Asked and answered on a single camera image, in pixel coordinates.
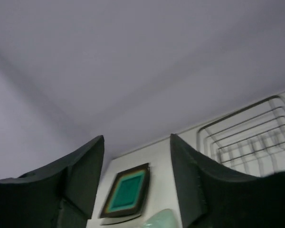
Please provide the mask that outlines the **white square plate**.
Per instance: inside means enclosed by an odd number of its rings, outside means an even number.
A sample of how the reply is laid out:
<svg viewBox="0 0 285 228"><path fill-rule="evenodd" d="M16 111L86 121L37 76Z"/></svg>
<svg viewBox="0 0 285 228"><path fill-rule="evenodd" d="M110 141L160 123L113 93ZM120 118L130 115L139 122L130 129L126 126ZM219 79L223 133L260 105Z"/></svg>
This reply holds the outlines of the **white square plate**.
<svg viewBox="0 0 285 228"><path fill-rule="evenodd" d="M103 218L100 225L117 227L117 228L133 228L140 225L143 221L143 214L130 215L125 217L116 217L116 218Z"/></svg>

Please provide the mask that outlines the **light blue rectangular plate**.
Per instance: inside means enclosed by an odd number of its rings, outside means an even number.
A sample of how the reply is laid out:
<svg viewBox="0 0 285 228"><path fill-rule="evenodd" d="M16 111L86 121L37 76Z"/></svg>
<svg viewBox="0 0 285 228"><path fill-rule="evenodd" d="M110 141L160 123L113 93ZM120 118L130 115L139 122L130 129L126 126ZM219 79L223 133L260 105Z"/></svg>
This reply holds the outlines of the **light blue rectangular plate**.
<svg viewBox="0 0 285 228"><path fill-rule="evenodd" d="M148 218L141 228L177 228L178 222L171 209L163 209Z"/></svg>

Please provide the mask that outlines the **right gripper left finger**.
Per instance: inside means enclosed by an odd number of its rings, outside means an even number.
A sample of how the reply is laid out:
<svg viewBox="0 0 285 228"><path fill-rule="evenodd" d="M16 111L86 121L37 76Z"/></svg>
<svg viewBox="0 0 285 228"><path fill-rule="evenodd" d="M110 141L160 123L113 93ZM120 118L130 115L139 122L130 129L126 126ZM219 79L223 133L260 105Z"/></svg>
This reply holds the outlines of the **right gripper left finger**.
<svg viewBox="0 0 285 228"><path fill-rule="evenodd" d="M57 212L52 228L85 228L91 219L104 159L104 137L90 140L74 152L48 165L24 173L20 178L44 177L63 171Z"/></svg>

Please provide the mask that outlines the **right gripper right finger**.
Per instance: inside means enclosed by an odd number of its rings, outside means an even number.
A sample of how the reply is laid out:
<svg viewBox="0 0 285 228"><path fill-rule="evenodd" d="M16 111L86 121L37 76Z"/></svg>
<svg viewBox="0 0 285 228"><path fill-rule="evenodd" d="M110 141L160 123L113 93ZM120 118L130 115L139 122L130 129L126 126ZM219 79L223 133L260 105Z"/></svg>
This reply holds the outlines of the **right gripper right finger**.
<svg viewBox="0 0 285 228"><path fill-rule="evenodd" d="M262 179L219 164L176 134L170 151L183 227L268 227Z"/></svg>

